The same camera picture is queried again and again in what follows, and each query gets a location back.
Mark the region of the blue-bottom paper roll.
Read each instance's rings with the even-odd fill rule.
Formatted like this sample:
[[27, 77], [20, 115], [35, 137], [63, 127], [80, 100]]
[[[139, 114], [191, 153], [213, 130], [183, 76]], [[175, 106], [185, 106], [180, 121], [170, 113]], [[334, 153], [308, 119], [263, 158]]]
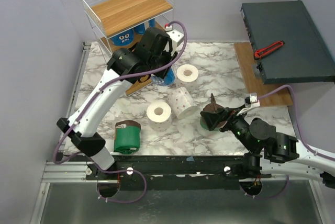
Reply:
[[154, 84], [159, 85], [159, 86], [170, 86], [175, 81], [175, 75], [174, 75], [173, 70], [169, 69], [165, 78], [160, 78], [155, 75], [152, 75], [151, 80]]

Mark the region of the plain white bottom paper roll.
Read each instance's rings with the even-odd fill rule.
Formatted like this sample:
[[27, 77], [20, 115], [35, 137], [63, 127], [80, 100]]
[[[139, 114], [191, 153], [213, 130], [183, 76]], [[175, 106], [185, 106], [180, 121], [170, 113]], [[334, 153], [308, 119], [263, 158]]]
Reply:
[[198, 68], [191, 64], [181, 65], [176, 71], [176, 85], [188, 91], [194, 89], [199, 77]]

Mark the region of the brown paper roll green base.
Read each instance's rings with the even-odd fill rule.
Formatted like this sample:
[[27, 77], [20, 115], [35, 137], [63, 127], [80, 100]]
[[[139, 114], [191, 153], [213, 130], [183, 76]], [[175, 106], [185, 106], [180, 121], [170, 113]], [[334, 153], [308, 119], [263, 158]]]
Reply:
[[226, 121], [220, 118], [224, 108], [218, 104], [207, 104], [200, 112], [201, 126], [209, 131], [219, 130]]

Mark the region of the green wrapped brown paper roll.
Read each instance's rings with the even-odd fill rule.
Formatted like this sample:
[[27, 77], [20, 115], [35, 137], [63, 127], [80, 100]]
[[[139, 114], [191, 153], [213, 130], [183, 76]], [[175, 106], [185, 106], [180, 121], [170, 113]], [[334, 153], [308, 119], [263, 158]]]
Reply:
[[115, 124], [114, 152], [133, 154], [140, 149], [141, 124], [133, 120], [119, 121]]

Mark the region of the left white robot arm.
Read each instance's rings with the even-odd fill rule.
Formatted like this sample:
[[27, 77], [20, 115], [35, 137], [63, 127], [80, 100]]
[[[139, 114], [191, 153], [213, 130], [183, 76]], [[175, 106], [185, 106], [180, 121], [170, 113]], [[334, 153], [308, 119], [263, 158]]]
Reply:
[[112, 54], [107, 68], [82, 106], [69, 118], [60, 118], [57, 126], [63, 132], [59, 144], [66, 138], [79, 153], [98, 166], [98, 173], [109, 180], [115, 176], [115, 159], [106, 148], [106, 141], [97, 133], [101, 120], [128, 88], [144, 76], [165, 78], [171, 66], [181, 56], [176, 51], [187, 43], [187, 32], [149, 27], [141, 40], [130, 48], [120, 48]]

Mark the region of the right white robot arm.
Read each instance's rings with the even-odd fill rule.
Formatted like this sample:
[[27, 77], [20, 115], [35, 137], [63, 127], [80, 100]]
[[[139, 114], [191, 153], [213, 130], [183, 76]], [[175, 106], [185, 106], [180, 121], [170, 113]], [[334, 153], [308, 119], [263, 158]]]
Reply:
[[214, 111], [201, 111], [204, 125], [212, 131], [230, 131], [246, 148], [242, 164], [232, 168], [242, 178], [283, 174], [310, 177], [334, 188], [334, 154], [317, 151], [294, 136], [278, 132], [260, 118], [251, 123], [245, 120], [248, 109], [222, 107]]

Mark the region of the red black utility knife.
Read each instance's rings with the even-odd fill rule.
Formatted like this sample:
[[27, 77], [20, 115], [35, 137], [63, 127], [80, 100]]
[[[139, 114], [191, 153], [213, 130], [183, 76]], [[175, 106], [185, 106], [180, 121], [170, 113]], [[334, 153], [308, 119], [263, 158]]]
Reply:
[[275, 52], [276, 50], [280, 49], [281, 47], [283, 47], [285, 44], [285, 42], [283, 40], [280, 41], [276, 41], [274, 43], [272, 43], [271, 45], [262, 48], [262, 49], [258, 49], [255, 51], [253, 58], [255, 60], [260, 60], [270, 54], [272, 54], [273, 52]]

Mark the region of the pink dotted paper roll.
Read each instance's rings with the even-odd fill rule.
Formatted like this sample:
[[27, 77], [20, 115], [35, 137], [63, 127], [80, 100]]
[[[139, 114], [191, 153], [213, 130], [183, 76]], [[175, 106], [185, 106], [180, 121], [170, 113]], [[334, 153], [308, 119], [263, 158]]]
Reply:
[[184, 87], [173, 89], [167, 101], [178, 119], [187, 118], [198, 109], [189, 91]]

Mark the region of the blue cartoon-face paper roll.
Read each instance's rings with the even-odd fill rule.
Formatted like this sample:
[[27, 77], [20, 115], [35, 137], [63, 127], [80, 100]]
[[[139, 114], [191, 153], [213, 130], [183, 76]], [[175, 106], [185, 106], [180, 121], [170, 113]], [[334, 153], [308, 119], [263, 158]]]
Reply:
[[122, 33], [112, 36], [110, 39], [116, 46], [127, 46], [133, 42], [134, 37], [134, 30], [128, 29]]

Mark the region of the black metal base rail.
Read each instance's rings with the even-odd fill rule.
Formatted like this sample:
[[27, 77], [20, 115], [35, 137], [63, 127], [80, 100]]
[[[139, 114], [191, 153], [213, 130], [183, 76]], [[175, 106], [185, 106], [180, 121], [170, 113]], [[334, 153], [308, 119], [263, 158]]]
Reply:
[[246, 179], [232, 173], [243, 156], [115, 156], [110, 173], [88, 164], [89, 181], [116, 182], [122, 191], [238, 190]]

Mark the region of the dark grey flat metal box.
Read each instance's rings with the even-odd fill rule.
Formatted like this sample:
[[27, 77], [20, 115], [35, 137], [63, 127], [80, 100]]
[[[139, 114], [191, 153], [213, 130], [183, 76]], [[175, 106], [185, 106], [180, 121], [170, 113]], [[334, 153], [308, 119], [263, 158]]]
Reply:
[[243, 3], [241, 15], [253, 51], [284, 43], [256, 60], [264, 84], [334, 82], [334, 59], [301, 0]]

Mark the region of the wooden board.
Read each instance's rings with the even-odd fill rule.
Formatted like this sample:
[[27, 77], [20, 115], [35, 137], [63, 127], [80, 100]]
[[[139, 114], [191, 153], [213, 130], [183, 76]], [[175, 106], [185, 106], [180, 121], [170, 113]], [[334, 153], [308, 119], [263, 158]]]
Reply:
[[[265, 85], [261, 79], [255, 77], [253, 70], [255, 61], [253, 59], [253, 50], [249, 42], [237, 42], [234, 43], [233, 46], [248, 93], [257, 93], [258, 97], [260, 97], [281, 86], [281, 84]], [[267, 98], [263, 98], [260, 101], [261, 107], [291, 106], [292, 104], [293, 101], [287, 88], [284, 88]]]

